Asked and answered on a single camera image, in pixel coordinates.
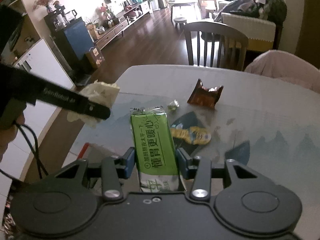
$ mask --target red object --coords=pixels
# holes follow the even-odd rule
[[[78,158],[77,159],[81,159],[85,153],[85,151],[87,150],[87,148],[89,147],[90,143],[85,143],[84,146],[82,147],[79,155],[78,155]]]

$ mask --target tv stand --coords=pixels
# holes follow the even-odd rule
[[[128,13],[140,8],[142,11],[142,15],[139,16],[136,20],[133,22],[129,21]],[[104,48],[110,41],[112,41],[115,37],[118,35],[122,34],[124,36],[123,32],[127,28],[129,28],[132,24],[134,24],[136,21],[138,21],[140,18],[142,18],[144,15],[147,13],[150,14],[150,6],[148,1],[136,3],[132,5],[132,9],[129,11],[122,11],[116,15],[117,18],[119,18],[119,24],[112,26],[109,29],[106,29],[106,32],[100,35],[99,39],[94,41],[94,44],[99,48],[102,49]]]

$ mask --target green snack package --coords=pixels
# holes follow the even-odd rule
[[[180,185],[179,169],[164,109],[132,108],[130,122],[141,190],[177,191]]]

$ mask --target black wooden chair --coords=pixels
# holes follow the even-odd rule
[[[197,32],[197,63],[200,65],[200,32],[204,34],[204,66],[207,64],[208,39],[212,37],[210,67],[213,66],[214,41],[219,40],[219,49],[216,67],[243,71],[244,58],[248,47],[248,38],[240,31],[217,22],[192,22],[184,26],[187,43],[189,65],[194,65],[191,32]],[[241,46],[239,60],[236,64],[236,48]]]

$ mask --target drawer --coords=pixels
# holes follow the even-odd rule
[[[150,7],[148,4],[148,1],[145,1],[144,3],[141,4],[141,10],[143,12],[143,14],[147,13],[148,11],[150,11]]]
[[[101,40],[96,42],[96,45],[99,49],[102,49],[111,39],[116,36],[114,31],[112,30],[108,34],[106,34]]]
[[[125,20],[121,22],[117,27],[115,27],[113,30],[115,31],[115,34],[117,35],[119,32],[121,32],[125,27],[129,25],[128,21]]]

